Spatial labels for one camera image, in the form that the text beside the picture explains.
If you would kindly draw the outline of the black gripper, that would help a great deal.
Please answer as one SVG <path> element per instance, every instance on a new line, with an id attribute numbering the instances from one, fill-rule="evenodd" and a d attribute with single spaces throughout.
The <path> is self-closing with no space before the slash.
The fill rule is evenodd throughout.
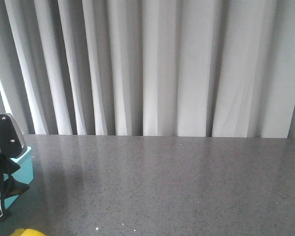
<path id="1" fill-rule="evenodd" d="M 24 137 L 13 115 L 0 114 L 0 222 L 11 215 L 5 200 L 22 195 L 30 188 L 12 175 L 21 168 L 13 159 L 18 158 L 24 148 Z"/>

